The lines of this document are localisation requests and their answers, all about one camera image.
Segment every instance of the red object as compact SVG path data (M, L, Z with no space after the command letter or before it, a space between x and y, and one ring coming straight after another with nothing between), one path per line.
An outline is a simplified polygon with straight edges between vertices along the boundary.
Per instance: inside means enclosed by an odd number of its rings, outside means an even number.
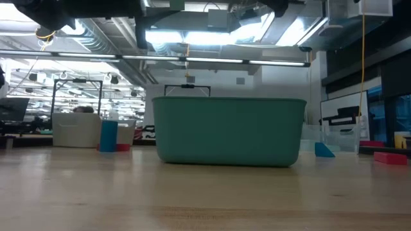
M374 152L374 160L385 164L407 165L407 156L395 153Z
M130 151L131 145L129 144L117 144L116 151ZM97 151L100 150L100 144L97 144Z
M360 141L360 146L367 146L367 147L381 147L384 148L384 142L381 141Z

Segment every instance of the person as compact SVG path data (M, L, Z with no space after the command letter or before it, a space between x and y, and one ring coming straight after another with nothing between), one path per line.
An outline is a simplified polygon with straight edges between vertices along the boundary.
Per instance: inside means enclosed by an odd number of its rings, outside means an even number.
M90 106L79 106L73 109L74 113L94 113L94 109Z

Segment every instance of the teal plastic bin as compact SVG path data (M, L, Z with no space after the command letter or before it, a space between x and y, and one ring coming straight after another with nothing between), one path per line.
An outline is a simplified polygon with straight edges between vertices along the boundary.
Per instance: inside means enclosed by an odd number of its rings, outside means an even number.
M176 164L286 167L297 161L301 99L153 99L157 152Z

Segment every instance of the table surface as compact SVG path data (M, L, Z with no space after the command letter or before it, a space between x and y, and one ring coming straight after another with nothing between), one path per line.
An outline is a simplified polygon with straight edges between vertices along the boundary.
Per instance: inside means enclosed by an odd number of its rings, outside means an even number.
M162 163L154 147L0 153L1 230L411 230L411 171L350 153L290 168Z

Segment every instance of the blue object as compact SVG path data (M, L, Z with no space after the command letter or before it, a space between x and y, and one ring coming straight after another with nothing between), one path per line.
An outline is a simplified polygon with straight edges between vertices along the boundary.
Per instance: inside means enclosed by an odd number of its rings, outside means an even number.
M101 123L100 151L114 152L117 150L118 122L103 121Z
M327 146L321 142L316 142L314 145L315 156L316 157L335 157L332 151L330 151Z

